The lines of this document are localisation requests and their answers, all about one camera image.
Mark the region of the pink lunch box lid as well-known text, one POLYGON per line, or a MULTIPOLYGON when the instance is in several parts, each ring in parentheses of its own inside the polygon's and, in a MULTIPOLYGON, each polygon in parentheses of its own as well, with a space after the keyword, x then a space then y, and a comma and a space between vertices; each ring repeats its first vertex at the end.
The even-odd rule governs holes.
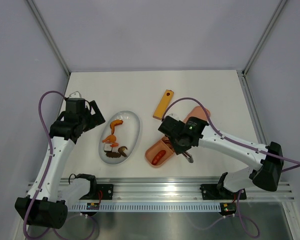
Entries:
POLYGON ((199 118, 201 120, 204 120, 204 121, 208 122, 208 118, 206 116, 206 113, 200 106, 194 107, 189 112, 189 114, 186 116, 186 118, 183 120, 183 122, 186 123, 190 117, 196 117, 196 118, 199 118))

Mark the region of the red sausage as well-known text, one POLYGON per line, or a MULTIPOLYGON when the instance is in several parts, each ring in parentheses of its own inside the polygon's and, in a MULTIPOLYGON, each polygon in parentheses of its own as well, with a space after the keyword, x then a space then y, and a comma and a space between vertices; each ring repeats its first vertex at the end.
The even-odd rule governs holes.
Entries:
POLYGON ((152 159, 151 164, 156 166, 165 154, 166 150, 160 150, 152 159))

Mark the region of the brown sea cucumber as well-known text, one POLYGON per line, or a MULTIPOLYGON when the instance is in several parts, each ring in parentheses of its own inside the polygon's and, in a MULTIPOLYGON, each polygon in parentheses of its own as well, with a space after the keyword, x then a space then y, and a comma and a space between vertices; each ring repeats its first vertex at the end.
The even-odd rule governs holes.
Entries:
POLYGON ((119 152, 108 151, 105 153, 108 158, 120 158, 122 155, 119 152))

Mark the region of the metal food tongs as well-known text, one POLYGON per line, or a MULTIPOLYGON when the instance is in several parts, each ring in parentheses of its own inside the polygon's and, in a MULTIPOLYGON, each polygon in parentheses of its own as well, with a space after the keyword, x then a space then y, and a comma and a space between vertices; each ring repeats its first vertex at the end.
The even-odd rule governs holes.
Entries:
POLYGON ((190 153, 188 153, 187 151, 185 151, 183 153, 184 157, 187 159, 187 161, 192 164, 194 162, 194 159, 192 157, 192 155, 190 153))

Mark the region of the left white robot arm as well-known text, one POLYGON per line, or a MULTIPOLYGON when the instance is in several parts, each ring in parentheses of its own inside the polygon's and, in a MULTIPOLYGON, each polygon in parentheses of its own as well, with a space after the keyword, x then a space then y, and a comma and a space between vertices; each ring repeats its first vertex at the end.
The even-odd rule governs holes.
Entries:
POLYGON ((59 191, 59 184, 79 137, 104 123, 94 100, 65 100, 65 110, 50 126, 47 153, 35 182, 27 195, 17 198, 14 205, 25 226, 60 229, 70 207, 82 197, 93 199, 98 194, 94 175, 78 174, 63 191, 59 191))

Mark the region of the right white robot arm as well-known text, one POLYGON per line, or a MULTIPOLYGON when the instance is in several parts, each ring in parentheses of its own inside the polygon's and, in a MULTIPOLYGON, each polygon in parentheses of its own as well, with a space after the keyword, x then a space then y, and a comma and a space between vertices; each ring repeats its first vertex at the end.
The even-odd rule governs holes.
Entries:
POLYGON ((169 139, 177 155, 185 155, 192 147, 202 147, 230 156, 247 166, 236 172, 223 173, 216 186, 206 188, 205 192, 214 199, 231 199, 250 187, 268 192, 278 189, 284 163, 282 148, 276 142, 264 145, 227 137, 207 121, 194 116, 187 122, 167 116, 158 131, 169 139))

